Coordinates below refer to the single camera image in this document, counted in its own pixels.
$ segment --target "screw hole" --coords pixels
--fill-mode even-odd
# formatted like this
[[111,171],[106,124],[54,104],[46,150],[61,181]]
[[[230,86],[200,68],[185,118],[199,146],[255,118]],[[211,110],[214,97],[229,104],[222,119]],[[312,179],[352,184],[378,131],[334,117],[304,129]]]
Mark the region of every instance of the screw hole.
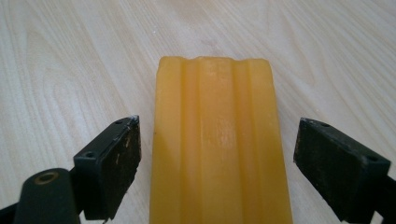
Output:
[[369,159],[370,161],[378,161],[378,158],[374,156],[368,156],[367,159]]
[[91,151],[89,151],[85,154],[85,157],[88,157],[88,158],[93,158],[94,156],[95,156],[95,154]]
[[46,172],[35,178],[35,183],[37,185],[45,185],[52,182],[54,179],[58,178],[59,174],[57,172]]

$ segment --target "soap bar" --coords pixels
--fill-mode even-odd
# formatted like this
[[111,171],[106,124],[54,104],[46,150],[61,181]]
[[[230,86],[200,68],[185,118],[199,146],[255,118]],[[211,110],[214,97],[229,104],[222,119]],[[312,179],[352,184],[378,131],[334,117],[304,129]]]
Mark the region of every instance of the soap bar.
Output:
[[149,223],[292,223],[276,96],[263,59],[163,57]]

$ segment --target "wooden table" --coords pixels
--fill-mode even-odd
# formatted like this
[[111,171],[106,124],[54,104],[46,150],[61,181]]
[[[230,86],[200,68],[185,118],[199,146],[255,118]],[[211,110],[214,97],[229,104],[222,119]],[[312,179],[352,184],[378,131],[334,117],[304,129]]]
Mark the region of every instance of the wooden table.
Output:
[[300,117],[396,162],[393,0],[2,0],[0,207],[19,199],[27,177],[72,168],[111,121],[138,114],[143,160],[113,222],[148,223],[155,75],[165,55],[270,61],[294,223],[338,222],[292,161]]

